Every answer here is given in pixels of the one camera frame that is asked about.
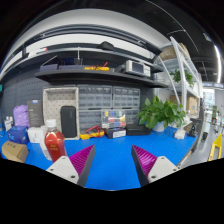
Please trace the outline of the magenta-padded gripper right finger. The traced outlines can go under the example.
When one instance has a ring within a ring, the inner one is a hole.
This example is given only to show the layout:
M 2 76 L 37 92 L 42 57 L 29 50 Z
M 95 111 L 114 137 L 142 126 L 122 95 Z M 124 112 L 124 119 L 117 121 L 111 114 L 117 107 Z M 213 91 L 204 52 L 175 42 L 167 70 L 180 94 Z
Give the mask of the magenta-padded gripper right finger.
M 153 183 L 178 171 L 178 167 L 165 156 L 156 157 L 136 145 L 132 146 L 131 155 L 141 186 Z

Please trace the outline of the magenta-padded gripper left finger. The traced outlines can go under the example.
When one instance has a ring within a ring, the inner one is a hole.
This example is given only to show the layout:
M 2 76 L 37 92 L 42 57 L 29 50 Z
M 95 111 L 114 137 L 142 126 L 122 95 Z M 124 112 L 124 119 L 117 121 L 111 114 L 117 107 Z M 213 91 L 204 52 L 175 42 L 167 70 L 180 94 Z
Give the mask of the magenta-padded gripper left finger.
M 86 185 L 95 157 L 95 145 L 90 145 L 72 156 L 61 156 L 47 171 L 81 187 Z

